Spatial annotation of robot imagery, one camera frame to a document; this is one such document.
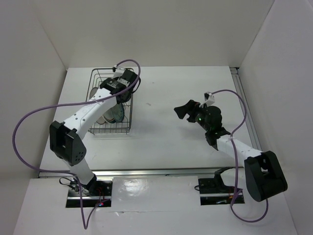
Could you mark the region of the green red rimmed white plate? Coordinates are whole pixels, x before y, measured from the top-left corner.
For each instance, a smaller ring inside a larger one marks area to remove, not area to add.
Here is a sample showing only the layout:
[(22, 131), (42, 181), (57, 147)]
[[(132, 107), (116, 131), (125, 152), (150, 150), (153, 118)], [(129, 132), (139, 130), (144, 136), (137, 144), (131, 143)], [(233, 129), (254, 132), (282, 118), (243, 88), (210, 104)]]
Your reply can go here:
[(103, 117), (106, 120), (106, 122), (111, 123), (111, 124), (116, 123), (115, 116), (116, 116), (116, 112), (112, 110), (108, 110), (103, 114)]

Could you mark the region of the orange sunburst white plate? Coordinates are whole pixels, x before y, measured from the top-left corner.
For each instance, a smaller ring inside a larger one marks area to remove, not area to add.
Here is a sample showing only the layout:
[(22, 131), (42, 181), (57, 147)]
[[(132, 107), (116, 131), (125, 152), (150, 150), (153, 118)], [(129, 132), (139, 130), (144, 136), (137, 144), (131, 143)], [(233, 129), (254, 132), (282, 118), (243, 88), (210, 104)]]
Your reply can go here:
[(103, 125), (106, 123), (106, 119), (101, 116), (97, 121), (96, 121), (99, 125)]

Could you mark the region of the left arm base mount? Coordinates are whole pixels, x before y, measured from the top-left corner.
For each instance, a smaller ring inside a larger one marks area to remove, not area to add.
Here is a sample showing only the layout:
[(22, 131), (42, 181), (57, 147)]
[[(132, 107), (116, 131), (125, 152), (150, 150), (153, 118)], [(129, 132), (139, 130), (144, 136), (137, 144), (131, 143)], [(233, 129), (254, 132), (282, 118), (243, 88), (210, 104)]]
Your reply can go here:
[[(78, 183), (75, 178), (61, 177), (59, 184), (68, 187), (66, 208), (79, 208), (80, 207), (80, 192)], [(97, 203), (98, 207), (111, 207), (112, 187), (113, 180), (100, 180), (98, 186), (89, 192), (87, 189), (82, 188), (82, 201), (84, 208), (92, 208)]]

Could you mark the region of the blue patterned small plate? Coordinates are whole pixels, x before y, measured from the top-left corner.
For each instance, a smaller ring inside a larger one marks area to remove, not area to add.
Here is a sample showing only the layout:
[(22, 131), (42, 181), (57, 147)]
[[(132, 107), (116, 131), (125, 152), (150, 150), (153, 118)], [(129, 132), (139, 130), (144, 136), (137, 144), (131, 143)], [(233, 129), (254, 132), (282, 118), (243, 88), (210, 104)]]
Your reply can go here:
[(116, 104), (111, 108), (111, 113), (116, 122), (122, 122), (125, 117), (124, 105), (122, 103)]

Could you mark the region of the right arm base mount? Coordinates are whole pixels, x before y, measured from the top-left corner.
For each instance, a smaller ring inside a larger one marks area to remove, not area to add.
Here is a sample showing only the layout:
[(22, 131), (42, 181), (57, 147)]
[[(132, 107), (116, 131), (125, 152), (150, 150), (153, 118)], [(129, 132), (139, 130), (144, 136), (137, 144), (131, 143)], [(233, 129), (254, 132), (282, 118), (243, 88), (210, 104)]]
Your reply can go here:
[(200, 193), (201, 206), (227, 205), (231, 203), (234, 186), (226, 186), (221, 174), (232, 168), (224, 167), (216, 170), (211, 178), (198, 179), (198, 185), (194, 186), (194, 189)]

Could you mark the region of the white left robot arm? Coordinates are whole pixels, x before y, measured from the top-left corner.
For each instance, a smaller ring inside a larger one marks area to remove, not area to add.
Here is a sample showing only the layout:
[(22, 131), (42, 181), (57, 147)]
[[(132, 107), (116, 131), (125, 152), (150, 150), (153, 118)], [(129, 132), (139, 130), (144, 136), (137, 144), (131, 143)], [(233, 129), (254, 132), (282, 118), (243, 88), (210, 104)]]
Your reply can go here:
[(112, 78), (104, 80), (90, 97), (90, 104), (81, 107), (63, 122), (54, 121), (49, 127), (49, 144), (54, 154), (65, 162), (80, 181), (79, 190), (85, 195), (96, 194), (103, 187), (89, 168), (83, 138), (90, 127), (113, 107), (130, 100), (138, 75), (125, 68), (114, 68)]

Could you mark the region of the clear glass square plate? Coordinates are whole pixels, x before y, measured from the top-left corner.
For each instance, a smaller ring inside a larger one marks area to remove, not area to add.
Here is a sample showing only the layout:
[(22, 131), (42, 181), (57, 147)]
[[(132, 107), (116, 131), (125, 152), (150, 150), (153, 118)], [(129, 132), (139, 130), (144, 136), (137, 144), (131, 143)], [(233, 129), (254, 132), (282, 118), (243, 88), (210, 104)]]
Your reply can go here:
[(89, 99), (94, 99), (96, 98), (96, 93), (98, 91), (98, 88), (97, 87), (93, 87), (90, 91), (90, 94), (89, 94)]

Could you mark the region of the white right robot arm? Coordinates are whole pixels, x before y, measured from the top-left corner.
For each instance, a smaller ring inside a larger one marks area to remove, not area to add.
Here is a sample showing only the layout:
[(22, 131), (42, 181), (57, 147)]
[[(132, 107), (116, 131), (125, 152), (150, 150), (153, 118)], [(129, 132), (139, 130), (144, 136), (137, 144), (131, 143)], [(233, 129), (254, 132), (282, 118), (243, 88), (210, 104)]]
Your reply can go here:
[(218, 107), (189, 100), (185, 105), (175, 107), (174, 111), (179, 119), (188, 115), (188, 122), (199, 124), (211, 147), (231, 157), (237, 156), (238, 164), (245, 169), (246, 189), (255, 201), (264, 201), (288, 189), (276, 154), (262, 152), (232, 138), (223, 127), (222, 112)]

